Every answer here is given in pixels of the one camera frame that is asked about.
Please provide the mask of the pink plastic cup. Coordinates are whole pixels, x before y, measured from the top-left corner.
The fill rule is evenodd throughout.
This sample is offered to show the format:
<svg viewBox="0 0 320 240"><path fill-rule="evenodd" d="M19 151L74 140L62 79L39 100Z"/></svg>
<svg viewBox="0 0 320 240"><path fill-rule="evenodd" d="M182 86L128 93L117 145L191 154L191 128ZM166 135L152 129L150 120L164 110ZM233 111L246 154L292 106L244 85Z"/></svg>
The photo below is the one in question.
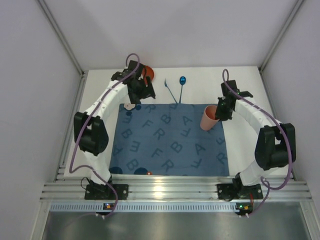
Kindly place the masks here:
<svg viewBox="0 0 320 240"><path fill-rule="evenodd" d="M200 128L204 131L211 130L214 125L216 125L219 122L219 118L216 117L216 111L217 111L216 105L208 105L203 112L201 121L200 121Z"/></svg>

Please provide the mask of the blue lettered placemat cloth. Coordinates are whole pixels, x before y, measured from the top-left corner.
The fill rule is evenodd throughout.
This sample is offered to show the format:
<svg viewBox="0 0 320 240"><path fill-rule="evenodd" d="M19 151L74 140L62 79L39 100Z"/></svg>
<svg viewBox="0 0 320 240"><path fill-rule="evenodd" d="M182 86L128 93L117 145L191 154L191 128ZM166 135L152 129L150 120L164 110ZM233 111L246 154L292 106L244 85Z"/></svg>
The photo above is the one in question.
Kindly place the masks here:
<svg viewBox="0 0 320 240"><path fill-rule="evenodd" d="M120 104L112 174L227 177L223 124L201 129L205 104Z"/></svg>

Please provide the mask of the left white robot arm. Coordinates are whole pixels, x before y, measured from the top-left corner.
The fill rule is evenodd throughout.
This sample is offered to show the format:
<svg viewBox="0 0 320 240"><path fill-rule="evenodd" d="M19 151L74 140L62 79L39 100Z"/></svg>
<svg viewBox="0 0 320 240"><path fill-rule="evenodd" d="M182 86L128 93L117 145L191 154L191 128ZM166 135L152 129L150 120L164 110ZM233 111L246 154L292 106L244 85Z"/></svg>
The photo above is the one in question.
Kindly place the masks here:
<svg viewBox="0 0 320 240"><path fill-rule="evenodd" d="M109 135L106 123L111 113L124 98L129 99L125 109L132 110L147 98L155 98L152 77L148 75L147 66L138 60L129 60L123 71L111 76L110 82L101 96L84 112L78 111L73 117L75 147L71 157L69 172L88 168L90 180L94 184L108 185L111 173L106 164L106 150ZM86 164L74 167L77 150L80 150Z"/></svg>

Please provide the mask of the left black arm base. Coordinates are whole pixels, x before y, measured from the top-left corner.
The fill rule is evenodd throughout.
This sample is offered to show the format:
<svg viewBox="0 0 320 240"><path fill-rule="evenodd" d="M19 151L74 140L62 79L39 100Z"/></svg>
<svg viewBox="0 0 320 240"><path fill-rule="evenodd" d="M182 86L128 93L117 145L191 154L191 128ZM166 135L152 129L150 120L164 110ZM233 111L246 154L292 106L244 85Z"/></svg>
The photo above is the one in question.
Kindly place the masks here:
<svg viewBox="0 0 320 240"><path fill-rule="evenodd" d="M126 200L129 194L129 185L128 184L112 184L111 185L115 192L117 193L118 200ZM115 200L116 195L112 189L107 185L88 184L86 186L85 200Z"/></svg>

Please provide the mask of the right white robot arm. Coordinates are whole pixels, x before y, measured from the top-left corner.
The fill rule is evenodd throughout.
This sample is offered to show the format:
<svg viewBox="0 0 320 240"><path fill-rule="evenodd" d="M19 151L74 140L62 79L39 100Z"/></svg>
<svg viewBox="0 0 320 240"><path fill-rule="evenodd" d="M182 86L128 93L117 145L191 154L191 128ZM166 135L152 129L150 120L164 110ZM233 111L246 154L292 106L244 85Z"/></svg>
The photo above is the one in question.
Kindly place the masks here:
<svg viewBox="0 0 320 240"><path fill-rule="evenodd" d="M240 115L257 133L253 162L234 178L240 187L261 183L270 190L280 190L288 183L296 160L296 133L291 123L281 123L264 109L252 102L253 95L240 91L235 80L221 84L222 97L218 98L215 117L220 121ZM265 178L274 170L288 166L287 176L278 187L268 185Z"/></svg>

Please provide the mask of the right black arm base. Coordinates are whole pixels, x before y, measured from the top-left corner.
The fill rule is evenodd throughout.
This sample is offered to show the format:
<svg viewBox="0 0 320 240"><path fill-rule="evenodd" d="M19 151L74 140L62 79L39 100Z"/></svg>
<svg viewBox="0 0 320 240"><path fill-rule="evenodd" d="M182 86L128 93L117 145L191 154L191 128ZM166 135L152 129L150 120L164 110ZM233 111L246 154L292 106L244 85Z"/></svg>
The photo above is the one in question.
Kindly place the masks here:
<svg viewBox="0 0 320 240"><path fill-rule="evenodd" d="M217 184L218 199L230 202L232 200L262 200L264 198L260 184L235 187L232 183Z"/></svg>

